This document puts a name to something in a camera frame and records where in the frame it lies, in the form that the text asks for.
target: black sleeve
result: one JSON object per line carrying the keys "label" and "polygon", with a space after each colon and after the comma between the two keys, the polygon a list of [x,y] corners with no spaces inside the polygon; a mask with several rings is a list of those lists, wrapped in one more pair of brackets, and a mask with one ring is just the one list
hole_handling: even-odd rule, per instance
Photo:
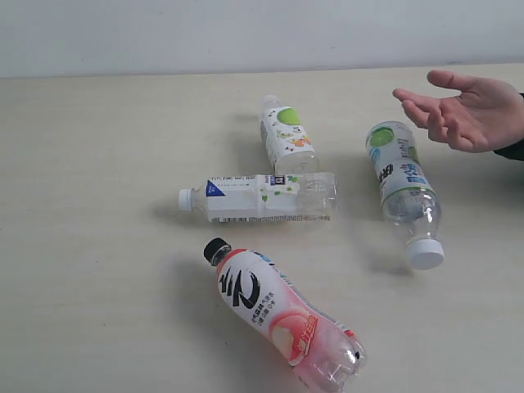
{"label": "black sleeve", "polygon": [[524,139],[504,149],[495,150],[495,154],[510,160],[524,161]]}

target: clear plastic bottle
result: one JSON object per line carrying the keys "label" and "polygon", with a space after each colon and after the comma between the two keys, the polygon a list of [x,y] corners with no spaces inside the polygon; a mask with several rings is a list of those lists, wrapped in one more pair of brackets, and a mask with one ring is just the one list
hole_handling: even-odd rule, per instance
{"label": "clear plastic bottle", "polygon": [[319,172],[318,157],[298,114],[276,96],[264,97],[260,136],[275,174]]}
{"label": "clear plastic bottle", "polygon": [[204,256],[217,267],[224,302],[277,347],[313,393],[344,391],[366,364],[354,333],[314,308],[267,257],[232,250],[219,237]]}
{"label": "clear plastic bottle", "polygon": [[411,266],[435,268],[444,261],[436,240],[441,211],[418,162],[413,133],[397,121],[381,123],[369,132],[366,148],[380,182],[384,219],[404,237]]}
{"label": "clear plastic bottle", "polygon": [[210,178],[178,195],[180,210],[221,223],[330,220],[336,202],[335,175],[329,172]]}

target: hand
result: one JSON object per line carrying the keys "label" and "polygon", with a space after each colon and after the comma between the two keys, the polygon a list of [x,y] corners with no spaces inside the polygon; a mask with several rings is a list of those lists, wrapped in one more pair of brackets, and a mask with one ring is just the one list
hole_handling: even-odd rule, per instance
{"label": "hand", "polygon": [[429,131],[432,141],[477,153],[498,150],[524,138],[524,100],[510,84],[442,70],[431,71],[427,80],[461,94],[438,99],[397,88],[393,95],[402,101],[405,114]]}

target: beige tabletop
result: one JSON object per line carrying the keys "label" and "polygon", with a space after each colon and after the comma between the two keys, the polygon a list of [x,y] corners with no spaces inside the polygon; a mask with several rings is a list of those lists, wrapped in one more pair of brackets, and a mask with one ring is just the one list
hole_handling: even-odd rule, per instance
{"label": "beige tabletop", "polygon": [[[524,90],[524,65],[449,67]],[[426,68],[0,80],[0,391],[300,392],[280,354],[222,303],[202,249],[264,252],[352,328],[368,365],[350,391],[520,392],[524,163],[418,130],[444,211],[445,262],[404,268],[382,222],[368,129]],[[267,174],[260,99],[295,106],[340,183],[329,223],[208,224],[181,187]]]}

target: white label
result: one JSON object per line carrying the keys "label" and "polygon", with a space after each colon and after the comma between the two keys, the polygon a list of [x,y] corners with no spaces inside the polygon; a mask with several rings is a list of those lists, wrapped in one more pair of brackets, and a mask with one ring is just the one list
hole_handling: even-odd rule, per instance
{"label": "white label", "polygon": [[206,186],[208,219],[211,222],[303,221],[299,211],[300,184],[294,175],[256,175],[210,178]]}
{"label": "white label", "polygon": [[282,156],[299,151],[314,152],[296,111],[289,106],[268,109],[262,113],[260,136],[273,167]]}
{"label": "white label", "polygon": [[226,304],[270,340],[291,366],[309,353],[320,318],[353,334],[313,308],[273,262],[257,252],[232,251],[218,267],[218,288]]}
{"label": "white label", "polygon": [[366,139],[366,148],[380,182],[382,203],[404,189],[433,192],[418,163],[413,133],[405,124],[389,121],[374,127]]}

